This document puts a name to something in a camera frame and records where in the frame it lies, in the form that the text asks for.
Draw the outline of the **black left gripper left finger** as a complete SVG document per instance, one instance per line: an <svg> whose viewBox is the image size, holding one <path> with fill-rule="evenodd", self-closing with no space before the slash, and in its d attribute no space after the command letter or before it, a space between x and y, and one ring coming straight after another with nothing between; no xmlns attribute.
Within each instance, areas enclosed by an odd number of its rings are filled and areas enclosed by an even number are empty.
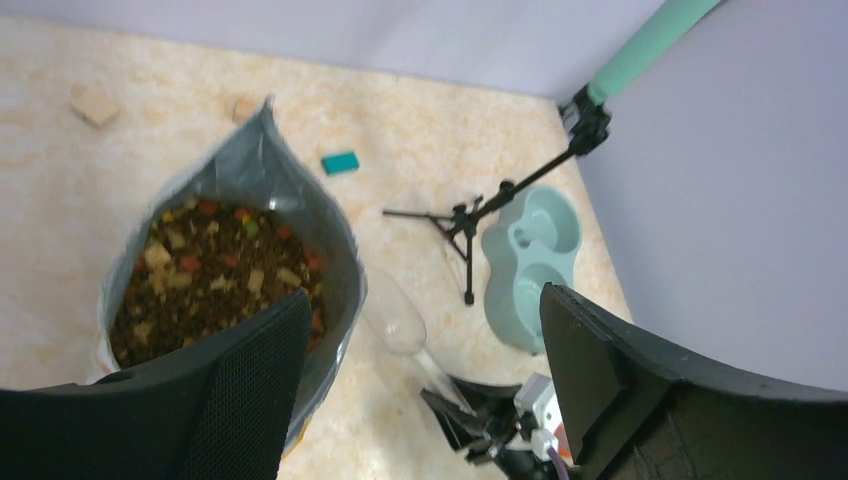
<svg viewBox="0 0 848 480"><path fill-rule="evenodd" d="M1 393L5 479L273 479L310 341L292 294L90 385Z"/></svg>

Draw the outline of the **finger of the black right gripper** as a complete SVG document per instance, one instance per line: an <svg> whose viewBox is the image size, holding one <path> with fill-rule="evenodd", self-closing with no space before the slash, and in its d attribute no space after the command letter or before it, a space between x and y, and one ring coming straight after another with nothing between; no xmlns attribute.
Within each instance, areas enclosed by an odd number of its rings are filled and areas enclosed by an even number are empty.
<svg viewBox="0 0 848 480"><path fill-rule="evenodd" d="M422 389L420 396L435 415L454 452L485 452L491 448L486 433L486 416L480 416L486 404L482 388L459 389L459 396L467 402L467 407L460 407L441 394L427 389Z"/></svg>
<svg viewBox="0 0 848 480"><path fill-rule="evenodd" d="M521 384L494 385L449 376L456 388L452 410L468 415L512 415L517 408L514 398Z"/></svg>

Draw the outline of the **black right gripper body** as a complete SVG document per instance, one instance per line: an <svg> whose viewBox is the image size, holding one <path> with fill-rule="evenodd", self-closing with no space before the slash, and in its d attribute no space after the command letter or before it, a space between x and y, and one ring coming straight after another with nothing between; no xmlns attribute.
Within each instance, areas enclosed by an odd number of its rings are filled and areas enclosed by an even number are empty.
<svg viewBox="0 0 848 480"><path fill-rule="evenodd" d="M570 447L551 377L533 373L521 384L512 415L486 416L491 448L466 450L474 466L492 464L508 479L575 479Z"/></svg>

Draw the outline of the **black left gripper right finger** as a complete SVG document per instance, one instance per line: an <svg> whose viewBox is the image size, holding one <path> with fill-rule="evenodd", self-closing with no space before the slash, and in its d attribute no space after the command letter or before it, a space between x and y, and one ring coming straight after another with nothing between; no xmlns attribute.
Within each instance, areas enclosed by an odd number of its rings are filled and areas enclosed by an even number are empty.
<svg viewBox="0 0 848 480"><path fill-rule="evenodd" d="M584 479L843 479L847 395L732 367L543 288L540 317Z"/></svg>

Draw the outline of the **clear plastic scoop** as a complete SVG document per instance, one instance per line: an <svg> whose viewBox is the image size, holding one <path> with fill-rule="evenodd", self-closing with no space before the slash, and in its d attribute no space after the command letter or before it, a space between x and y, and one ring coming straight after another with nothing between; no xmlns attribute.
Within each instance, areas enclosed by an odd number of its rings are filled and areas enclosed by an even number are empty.
<svg viewBox="0 0 848 480"><path fill-rule="evenodd" d="M429 391L457 405L460 411L471 413L456 383L428 349L425 320L398 281L379 269L368 270L366 276L368 293L362 314L383 347L412 362Z"/></svg>

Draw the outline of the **pink pet food bag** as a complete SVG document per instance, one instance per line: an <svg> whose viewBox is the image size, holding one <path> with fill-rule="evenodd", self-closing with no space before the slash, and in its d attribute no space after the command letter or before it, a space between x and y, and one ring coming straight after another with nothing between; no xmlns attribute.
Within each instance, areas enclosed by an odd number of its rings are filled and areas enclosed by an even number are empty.
<svg viewBox="0 0 848 480"><path fill-rule="evenodd" d="M366 291L342 209L286 144L266 99L169 180L130 234L101 287L86 380L302 293L312 327L285 443L293 449L338 375Z"/></svg>

